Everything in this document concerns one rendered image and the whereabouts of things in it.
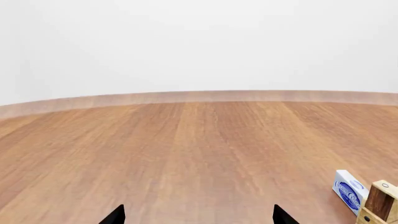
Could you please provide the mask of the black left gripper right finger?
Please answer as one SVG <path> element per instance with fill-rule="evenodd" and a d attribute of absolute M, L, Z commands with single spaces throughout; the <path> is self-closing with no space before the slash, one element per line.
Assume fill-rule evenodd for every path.
<path fill-rule="evenodd" d="M 278 205 L 274 205 L 272 219 L 274 224 L 300 224 Z"/>

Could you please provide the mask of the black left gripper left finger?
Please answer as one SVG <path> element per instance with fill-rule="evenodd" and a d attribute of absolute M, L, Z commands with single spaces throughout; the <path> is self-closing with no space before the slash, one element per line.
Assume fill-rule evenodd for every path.
<path fill-rule="evenodd" d="M 119 205 L 98 224 L 124 224 L 124 222 L 125 222 L 124 205 Z"/>

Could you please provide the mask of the wooden tray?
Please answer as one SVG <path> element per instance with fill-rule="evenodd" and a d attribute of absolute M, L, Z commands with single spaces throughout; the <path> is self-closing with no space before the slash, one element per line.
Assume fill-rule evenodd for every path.
<path fill-rule="evenodd" d="M 355 224 L 398 224 L 398 187 L 386 180 L 373 182 Z"/>

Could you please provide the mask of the white blue cream cheese box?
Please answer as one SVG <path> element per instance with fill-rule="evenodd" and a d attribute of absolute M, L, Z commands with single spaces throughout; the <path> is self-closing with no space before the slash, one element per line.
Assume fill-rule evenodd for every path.
<path fill-rule="evenodd" d="M 369 190 L 347 170 L 336 170 L 333 191 L 358 216 L 368 197 Z"/>

